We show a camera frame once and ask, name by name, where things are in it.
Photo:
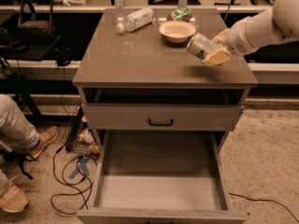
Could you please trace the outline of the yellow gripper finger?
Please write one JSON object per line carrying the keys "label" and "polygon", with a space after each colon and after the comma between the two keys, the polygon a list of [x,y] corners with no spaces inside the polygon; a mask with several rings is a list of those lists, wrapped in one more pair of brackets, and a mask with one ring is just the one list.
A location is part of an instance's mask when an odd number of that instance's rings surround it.
{"label": "yellow gripper finger", "polygon": [[227,28],[220,32],[219,34],[215,35],[212,40],[217,44],[223,44],[223,46],[229,46],[229,32],[230,29]]}
{"label": "yellow gripper finger", "polygon": [[222,44],[216,46],[208,55],[203,59],[206,66],[221,65],[231,59],[232,52]]}

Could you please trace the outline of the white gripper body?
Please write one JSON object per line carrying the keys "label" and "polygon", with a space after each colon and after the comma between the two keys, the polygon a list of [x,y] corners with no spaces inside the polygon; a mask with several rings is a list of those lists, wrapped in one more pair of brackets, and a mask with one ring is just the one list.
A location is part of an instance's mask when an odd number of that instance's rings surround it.
{"label": "white gripper body", "polygon": [[225,37],[226,46],[235,54],[244,56],[257,50],[247,37],[246,26],[253,23],[253,18],[245,18],[236,22],[228,31]]}

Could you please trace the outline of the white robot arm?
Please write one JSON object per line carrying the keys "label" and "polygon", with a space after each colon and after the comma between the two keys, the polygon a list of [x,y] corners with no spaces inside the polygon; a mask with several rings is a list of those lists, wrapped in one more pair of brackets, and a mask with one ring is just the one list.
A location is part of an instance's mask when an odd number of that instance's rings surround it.
{"label": "white robot arm", "polygon": [[275,0],[272,8],[236,22],[213,37],[216,48],[205,55],[207,66],[220,65],[234,54],[244,56],[269,45],[299,40],[299,0]]}

